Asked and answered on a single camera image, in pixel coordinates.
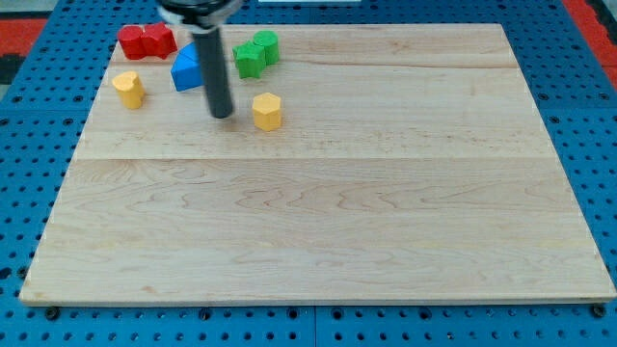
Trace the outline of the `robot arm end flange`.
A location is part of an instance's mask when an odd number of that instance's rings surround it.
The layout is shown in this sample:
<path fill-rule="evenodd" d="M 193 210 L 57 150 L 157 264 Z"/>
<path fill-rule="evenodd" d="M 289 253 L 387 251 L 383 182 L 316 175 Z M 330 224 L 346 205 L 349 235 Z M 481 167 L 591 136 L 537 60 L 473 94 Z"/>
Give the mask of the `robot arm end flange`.
<path fill-rule="evenodd" d="M 157 0 L 156 3 L 165 21 L 194 30 L 224 24 L 243 6 L 242 0 Z"/>

